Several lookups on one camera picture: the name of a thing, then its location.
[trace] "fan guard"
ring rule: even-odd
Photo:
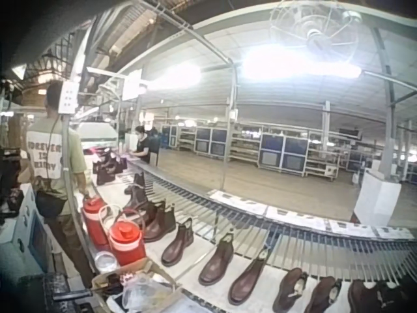
[[[316,61],[349,62],[359,43],[359,13],[337,1],[281,0],[270,15],[270,36]]]

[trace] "cardboard box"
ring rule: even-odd
[[[125,265],[113,272],[98,275],[93,279],[93,291],[95,289],[105,286],[107,283],[107,277],[111,274],[120,275],[127,272],[137,273],[140,271],[143,271],[144,273],[147,273],[150,276],[152,276],[152,274],[158,274],[164,277],[173,287],[172,293],[169,294],[163,301],[160,301],[154,308],[143,311],[143,313],[161,313],[162,311],[170,307],[172,304],[174,304],[177,300],[179,300],[182,296],[182,288],[178,286],[175,283],[174,279],[170,277],[161,267],[159,267],[158,264],[156,264],[149,258],[143,258],[134,263]],[[98,293],[95,293],[95,295],[102,308],[107,313],[111,313],[111,310],[108,308],[106,304],[106,300]]]

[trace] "factory floor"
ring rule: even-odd
[[[161,149],[158,167],[206,190],[220,189],[223,162],[186,151]],[[299,177],[230,161],[225,191],[282,209],[349,221],[359,195],[352,173],[339,171],[331,182],[324,177]],[[389,226],[417,228],[417,186],[403,184]]]

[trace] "worker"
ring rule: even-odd
[[[136,145],[136,151],[132,153],[135,157],[139,157],[142,161],[149,164],[151,161],[151,154],[149,153],[149,138],[145,132],[145,127],[138,126],[135,128],[136,134],[139,137]]]
[[[27,152],[31,163],[36,206],[44,222],[65,254],[74,263],[86,288],[91,287],[93,272],[82,249],[68,204],[63,178],[62,122],[58,113],[62,82],[52,82],[46,91],[46,118],[37,121],[27,131]],[[75,130],[69,129],[69,160],[71,180],[88,196],[84,171],[87,169],[81,141]]]

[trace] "red water cooler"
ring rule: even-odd
[[[87,199],[83,203],[83,214],[89,237],[96,248],[109,244],[106,233],[100,222],[99,210],[105,206],[104,200],[98,196]]]
[[[145,258],[146,251],[140,227],[131,220],[119,220],[121,216],[115,219],[109,229],[109,241],[113,254],[123,266]]]

